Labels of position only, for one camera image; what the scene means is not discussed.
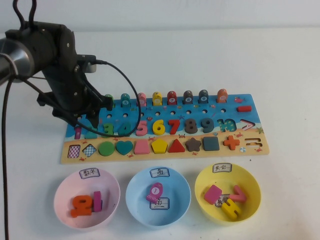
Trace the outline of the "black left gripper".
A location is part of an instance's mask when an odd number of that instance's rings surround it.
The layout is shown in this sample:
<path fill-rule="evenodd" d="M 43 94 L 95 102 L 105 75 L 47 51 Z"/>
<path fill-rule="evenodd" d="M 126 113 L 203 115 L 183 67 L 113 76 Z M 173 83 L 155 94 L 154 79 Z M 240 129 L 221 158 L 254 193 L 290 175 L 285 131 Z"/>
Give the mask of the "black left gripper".
<path fill-rule="evenodd" d="M 89 84 L 83 66 L 77 63 L 72 69 L 67 69 L 58 64 L 50 65 L 42 70 L 51 92 L 44 96 L 38 96 L 40 106 L 58 107 L 71 114 L 73 120 L 78 116 L 86 115 L 92 127 L 99 126 L 99 114 L 101 108 L 111 111 L 114 107 L 114 99 L 111 95 L 101 96 L 93 86 Z"/>

